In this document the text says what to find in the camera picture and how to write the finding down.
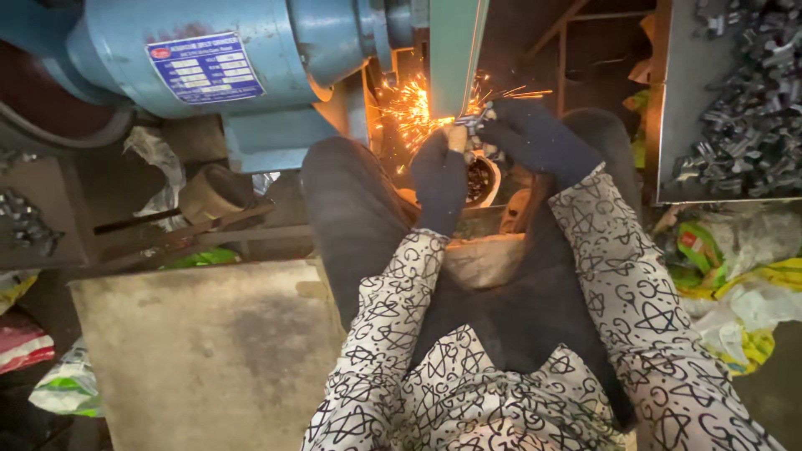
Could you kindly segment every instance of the black pants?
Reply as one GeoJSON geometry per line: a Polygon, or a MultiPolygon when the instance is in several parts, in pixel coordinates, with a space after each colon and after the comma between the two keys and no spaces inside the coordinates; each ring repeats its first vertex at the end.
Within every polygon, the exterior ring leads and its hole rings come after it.
{"type": "MultiPolygon", "coordinates": [[[[624,200],[640,211],[630,140],[612,113],[587,109],[563,122],[606,161],[624,200]]],[[[348,330],[358,311],[362,278],[380,274],[415,222],[414,207],[393,190],[378,159],[345,138],[313,145],[301,177],[314,242],[348,330]]],[[[526,232],[526,252],[512,280],[489,291],[468,292],[441,271],[412,357],[420,363],[432,345],[469,323],[498,368],[530,373],[559,343],[576,352],[600,380],[619,421],[632,408],[590,318],[573,251],[551,210],[537,209],[526,232]]]]}

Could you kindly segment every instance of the hand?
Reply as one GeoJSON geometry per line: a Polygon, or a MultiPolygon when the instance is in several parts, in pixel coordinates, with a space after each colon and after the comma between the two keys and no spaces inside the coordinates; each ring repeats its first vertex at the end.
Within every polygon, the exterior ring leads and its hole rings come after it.
{"type": "Polygon", "coordinates": [[[486,120],[479,138],[535,173],[550,173],[560,191],[574,186],[602,162],[596,149],[577,137],[540,100],[493,101],[497,120],[486,120]]]}
{"type": "Polygon", "coordinates": [[[410,166],[420,203],[417,227],[451,237],[468,196],[468,170],[461,153],[448,150],[445,132],[434,131],[410,166]]]}

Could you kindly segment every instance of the sparks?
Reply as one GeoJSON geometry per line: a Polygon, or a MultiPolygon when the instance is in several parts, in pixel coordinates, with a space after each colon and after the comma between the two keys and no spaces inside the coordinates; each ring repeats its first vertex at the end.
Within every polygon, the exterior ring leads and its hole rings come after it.
{"type": "MultiPolygon", "coordinates": [[[[493,90],[491,89],[487,93],[482,94],[481,87],[478,83],[479,79],[487,78],[489,78],[489,75],[485,75],[484,77],[477,76],[477,81],[473,84],[471,89],[471,99],[468,101],[465,114],[481,112],[485,101],[488,100],[488,98],[492,100],[490,95],[493,93],[493,90]]],[[[429,100],[427,98],[425,83],[423,75],[421,74],[418,74],[411,82],[403,87],[390,87],[387,86],[386,83],[383,83],[384,88],[391,91],[393,96],[389,104],[381,108],[382,117],[395,120],[398,124],[398,132],[403,138],[404,147],[410,149],[412,152],[417,152],[420,145],[437,128],[454,122],[453,117],[433,119],[429,116],[429,100]]],[[[495,97],[539,99],[544,94],[551,94],[551,91],[520,91],[524,87],[526,86],[524,85],[510,91],[500,92],[495,97]]]]}
{"type": "Polygon", "coordinates": [[[393,99],[382,108],[382,114],[398,123],[398,131],[404,147],[416,152],[423,141],[437,128],[454,122],[453,117],[432,119],[429,116],[429,100],[421,75],[403,87],[389,87],[393,99]]]}

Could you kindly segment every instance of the pile of metal parts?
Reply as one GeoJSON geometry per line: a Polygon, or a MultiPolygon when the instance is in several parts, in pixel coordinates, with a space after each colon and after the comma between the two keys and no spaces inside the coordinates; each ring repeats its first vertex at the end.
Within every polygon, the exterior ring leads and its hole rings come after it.
{"type": "Polygon", "coordinates": [[[702,114],[704,139],[677,161],[675,176],[693,177],[732,198],[802,193],[802,0],[733,0],[698,15],[711,39],[738,26],[739,68],[710,89],[720,91],[702,114]]]}
{"type": "Polygon", "coordinates": [[[16,246],[38,248],[43,257],[50,257],[64,236],[48,227],[39,210],[12,189],[0,194],[0,217],[13,222],[11,233],[16,246]]]}

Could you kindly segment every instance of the patterned sleeve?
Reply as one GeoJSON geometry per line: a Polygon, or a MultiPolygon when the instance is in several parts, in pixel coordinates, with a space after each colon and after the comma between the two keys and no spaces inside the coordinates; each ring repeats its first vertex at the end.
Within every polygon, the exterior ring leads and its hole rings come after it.
{"type": "Polygon", "coordinates": [[[783,449],[700,344],[659,249],[599,165],[549,200],[585,301],[635,405],[644,449],[783,449]]]}
{"type": "Polygon", "coordinates": [[[359,313],[301,450],[390,448],[389,419],[402,405],[401,379],[447,243],[447,238],[430,230],[413,230],[381,275],[362,280],[359,313]]]}

